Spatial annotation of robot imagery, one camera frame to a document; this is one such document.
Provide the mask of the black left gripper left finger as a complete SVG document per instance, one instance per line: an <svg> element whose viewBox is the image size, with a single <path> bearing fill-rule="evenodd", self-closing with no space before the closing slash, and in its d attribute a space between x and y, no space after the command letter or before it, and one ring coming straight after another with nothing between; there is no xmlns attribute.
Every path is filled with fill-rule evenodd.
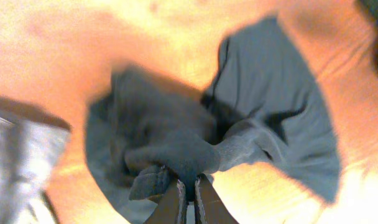
<svg viewBox="0 0 378 224"><path fill-rule="evenodd" d="M183 182L175 179L144 224L186 224L186 221L186 188Z"/></svg>

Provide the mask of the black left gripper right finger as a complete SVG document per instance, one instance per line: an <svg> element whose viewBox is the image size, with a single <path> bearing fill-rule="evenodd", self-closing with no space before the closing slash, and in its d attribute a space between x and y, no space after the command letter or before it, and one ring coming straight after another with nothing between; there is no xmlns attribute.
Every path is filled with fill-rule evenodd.
<svg viewBox="0 0 378 224"><path fill-rule="evenodd" d="M239 224L204 174L195 182L194 208L196 224Z"/></svg>

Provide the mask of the black t-shirt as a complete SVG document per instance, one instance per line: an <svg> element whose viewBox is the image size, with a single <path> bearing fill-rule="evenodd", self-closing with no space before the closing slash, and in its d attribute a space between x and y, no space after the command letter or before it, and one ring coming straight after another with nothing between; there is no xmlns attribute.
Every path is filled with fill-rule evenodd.
<svg viewBox="0 0 378 224"><path fill-rule="evenodd" d="M218 71L199 100L135 64L111 75L90 105L86 163L114 209L144 223L170 183L184 183L195 223L195 182L241 164L266 162L327 202L341 164L320 89L276 18L227 36Z"/></svg>

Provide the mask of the grey folded trousers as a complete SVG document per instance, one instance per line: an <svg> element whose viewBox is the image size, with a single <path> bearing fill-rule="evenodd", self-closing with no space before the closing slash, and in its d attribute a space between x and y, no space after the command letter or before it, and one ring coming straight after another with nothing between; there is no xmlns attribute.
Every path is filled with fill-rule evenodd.
<svg viewBox="0 0 378 224"><path fill-rule="evenodd" d="M64 119L0 96L0 223L16 223L43 192L70 135Z"/></svg>

